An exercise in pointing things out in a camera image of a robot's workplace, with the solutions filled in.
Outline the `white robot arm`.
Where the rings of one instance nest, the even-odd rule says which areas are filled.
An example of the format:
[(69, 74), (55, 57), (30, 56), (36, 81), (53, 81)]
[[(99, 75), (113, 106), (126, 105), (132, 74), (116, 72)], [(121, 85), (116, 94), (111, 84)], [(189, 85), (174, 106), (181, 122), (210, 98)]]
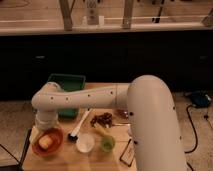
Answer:
[(187, 171), (176, 108), (160, 78), (143, 75), (130, 83), (64, 92), (46, 83), (32, 98), (38, 129), (51, 128), (59, 109), (123, 109), (129, 114), (137, 171)]

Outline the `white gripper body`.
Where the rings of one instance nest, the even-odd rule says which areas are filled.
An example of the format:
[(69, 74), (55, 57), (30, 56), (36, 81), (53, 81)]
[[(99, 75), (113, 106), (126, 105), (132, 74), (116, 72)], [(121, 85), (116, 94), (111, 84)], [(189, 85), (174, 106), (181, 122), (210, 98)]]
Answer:
[(35, 116), (35, 125), (39, 130), (48, 130), (57, 125), (58, 113), (57, 112), (40, 112), (38, 111)]

